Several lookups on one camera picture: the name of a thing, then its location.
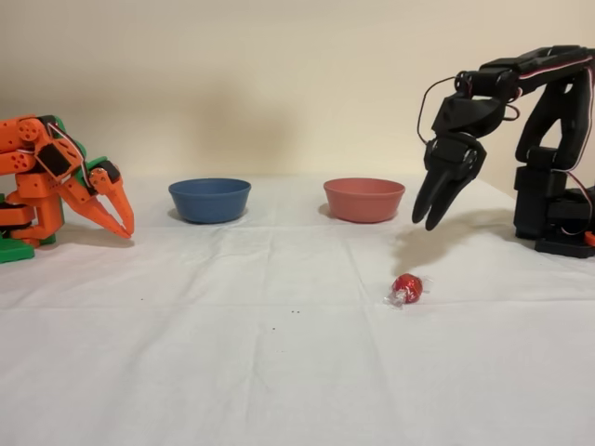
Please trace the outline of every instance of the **blue bowl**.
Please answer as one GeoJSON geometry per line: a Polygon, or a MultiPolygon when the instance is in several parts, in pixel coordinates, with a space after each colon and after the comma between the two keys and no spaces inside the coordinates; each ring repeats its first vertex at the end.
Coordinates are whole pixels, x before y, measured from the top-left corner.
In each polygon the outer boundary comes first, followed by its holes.
{"type": "Polygon", "coordinates": [[[251,186],[230,178],[200,178],[169,186],[179,215],[192,223],[224,223],[240,217],[251,186]]]}

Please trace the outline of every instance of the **bowl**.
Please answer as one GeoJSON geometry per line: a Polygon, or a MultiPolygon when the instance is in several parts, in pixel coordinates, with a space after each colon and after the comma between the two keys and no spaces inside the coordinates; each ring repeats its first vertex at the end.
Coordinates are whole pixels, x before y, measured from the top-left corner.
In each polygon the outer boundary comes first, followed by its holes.
{"type": "Polygon", "coordinates": [[[251,186],[232,178],[198,178],[169,186],[179,215],[191,223],[224,223],[240,217],[251,186]]]}
{"type": "Polygon", "coordinates": [[[397,214],[405,186],[377,178],[338,178],[324,183],[331,212],[353,223],[379,223],[397,214]]]}

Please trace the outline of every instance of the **orange robotic arm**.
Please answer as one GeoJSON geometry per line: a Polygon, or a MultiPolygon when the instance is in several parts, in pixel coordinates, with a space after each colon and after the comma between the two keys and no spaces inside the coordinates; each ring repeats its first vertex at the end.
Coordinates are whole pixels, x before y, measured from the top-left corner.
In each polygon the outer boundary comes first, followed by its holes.
{"type": "Polygon", "coordinates": [[[16,174],[17,190],[6,202],[20,205],[10,209],[7,221],[0,209],[0,227],[20,223],[24,228],[10,237],[37,245],[62,225],[61,200],[76,213],[125,238],[134,232],[134,214],[123,189],[118,169],[106,158],[86,162],[85,149],[64,131],[54,116],[21,116],[0,122],[0,175],[16,174]],[[104,195],[122,219],[122,225],[97,199],[104,195]],[[37,223],[31,223],[30,208],[37,223]]]}

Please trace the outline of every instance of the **red candy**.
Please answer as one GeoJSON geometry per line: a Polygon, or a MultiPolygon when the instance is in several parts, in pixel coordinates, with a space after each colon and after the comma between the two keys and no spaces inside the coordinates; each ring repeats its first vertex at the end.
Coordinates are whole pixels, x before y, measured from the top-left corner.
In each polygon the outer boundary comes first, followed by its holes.
{"type": "Polygon", "coordinates": [[[423,291],[421,279],[413,274],[403,274],[392,284],[392,292],[405,304],[415,304],[423,291]]]}

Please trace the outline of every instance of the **robotic arm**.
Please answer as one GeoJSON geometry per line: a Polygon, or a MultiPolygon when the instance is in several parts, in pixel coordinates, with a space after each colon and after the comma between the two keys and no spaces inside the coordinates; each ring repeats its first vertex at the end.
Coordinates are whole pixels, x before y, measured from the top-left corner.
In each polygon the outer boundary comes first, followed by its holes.
{"type": "Polygon", "coordinates": [[[39,245],[64,223],[61,201],[120,237],[130,238],[134,232],[118,168],[106,157],[87,161],[83,145],[66,133],[56,116],[0,122],[0,175],[9,174],[16,174],[17,190],[0,203],[5,238],[39,245]],[[100,195],[112,203],[122,225],[99,202],[100,195]]]}
{"type": "Polygon", "coordinates": [[[427,230],[438,225],[482,168],[486,151],[478,139],[510,120],[505,113],[512,101],[545,85],[516,150],[516,159],[526,164],[517,171],[515,182],[517,235],[537,240],[540,251],[595,254],[585,243],[595,193],[584,190],[581,197],[565,189],[566,177],[580,163],[590,133],[594,58],[593,49],[552,46],[459,73],[456,93],[443,101],[432,126],[435,138],[426,144],[428,173],[414,206],[414,223],[427,216],[427,230]],[[558,120],[562,125],[559,147],[541,147],[542,138],[558,120]]]}

